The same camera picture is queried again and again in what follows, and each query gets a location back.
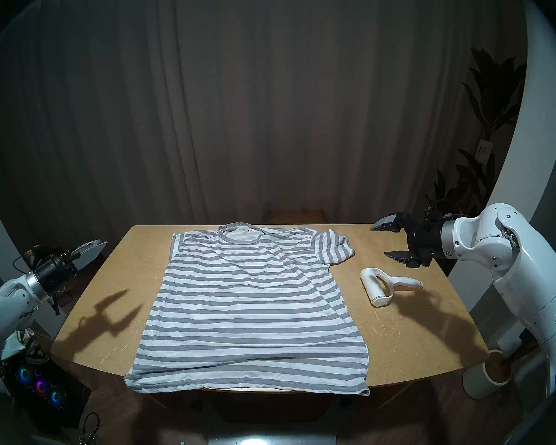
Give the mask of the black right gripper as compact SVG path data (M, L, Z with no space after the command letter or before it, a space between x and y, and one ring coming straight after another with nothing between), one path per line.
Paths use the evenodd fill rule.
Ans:
M385 251L384 255L407 268L428 267L432 259L446 257L442 245L442 230L445 222L416 222L408 212L393 212L375 222L370 231L389 231L407 235L408 251Z

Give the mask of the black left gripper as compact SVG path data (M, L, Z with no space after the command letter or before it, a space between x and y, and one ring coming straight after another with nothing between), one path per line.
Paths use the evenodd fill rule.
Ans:
M34 254L32 273L42 289L53 295L58 286L90 264L107 246L107 241L93 240L78 246L66 254L65 252L40 251Z

